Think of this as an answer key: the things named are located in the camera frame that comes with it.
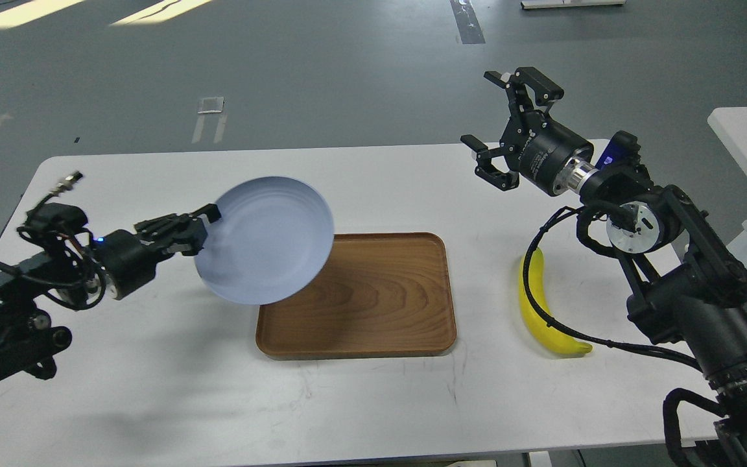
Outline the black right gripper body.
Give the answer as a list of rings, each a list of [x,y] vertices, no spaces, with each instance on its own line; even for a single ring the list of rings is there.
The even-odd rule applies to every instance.
[[[564,168],[572,159],[590,162],[594,146],[558,123],[545,112],[522,112],[511,115],[501,136],[501,147],[511,171],[530,180],[551,197],[567,188]]]

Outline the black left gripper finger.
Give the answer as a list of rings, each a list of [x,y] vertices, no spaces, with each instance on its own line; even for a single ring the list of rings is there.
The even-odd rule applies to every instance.
[[[140,237],[202,237],[206,235],[206,225],[214,224],[222,218],[216,204],[205,204],[193,212],[183,215],[164,215],[134,224],[134,231]]]
[[[153,239],[153,248],[161,257],[175,254],[196,256],[207,241],[208,235],[166,235]]]

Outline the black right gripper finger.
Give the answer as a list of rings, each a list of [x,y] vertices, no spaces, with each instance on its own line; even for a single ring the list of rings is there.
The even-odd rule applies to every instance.
[[[502,171],[494,165],[497,158],[506,159],[511,154],[508,148],[489,148],[474,135],[462,135],[460,142],[474,153],[475,174],[497,189],[507,191],[519,187],[519,174],[516,171]]]
[[[519,66],[513,72],[485,71],[484,78],[504,89],[511,119],[524,119],[528,112],[549,115],[564,98],[564,89],[534,66]]]

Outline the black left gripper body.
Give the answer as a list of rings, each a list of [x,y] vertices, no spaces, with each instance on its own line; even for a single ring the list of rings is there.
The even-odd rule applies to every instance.
[[[172,258],[161,257],[153,239],[116,230],[97,241],[98,263],[106,271],[114,299],[122,300],[153,281],[158,264]]]

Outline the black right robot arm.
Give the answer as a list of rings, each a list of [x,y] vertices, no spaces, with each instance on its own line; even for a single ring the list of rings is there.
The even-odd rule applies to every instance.
[[[506,92],[510,118],[496,148],[472,135],[460,137],[474,152],[475,174],[500,190],[515,189],[527,178],[552,197],[572,191],[581,203],[556,211],[532,239],[523,257],[525,300],[549,328],[597,341],[549,316],[528,281],[542,237],[575,216],[578,242],[619,261],[632,290],[628,319],[650,339],[648,345],[607,340],[604,345],[690,366],[715,391],[714,401],[685,389],[664,399],[670,459],[691,465],[677,414],[687,402],[718,417],[723,461],[747,466],[747,268],[679,187],[651,180],[637,137],[617,131],[592,162],[593,144],[549,113],[564,91],[541,71],[521,66],[512,73],[487,71],[484,77]]]

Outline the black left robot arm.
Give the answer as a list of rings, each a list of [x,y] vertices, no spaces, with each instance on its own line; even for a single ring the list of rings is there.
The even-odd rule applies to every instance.
[[[72,311],[92,309],[107,296],[121,300],[153,281],[158,263],[198,255],[208,226],[222,216],[216,204],[206,204],[138,222],[133,232],[95,237],[82,209],[53,202],[81,178],[79,171],[62,178],[18,227],[19,237],[40,251],[15,265],[0,262],[0,381],[19,372],[51,379],[54,357],[71,346],[70,329],[53,326],[36,299]]]

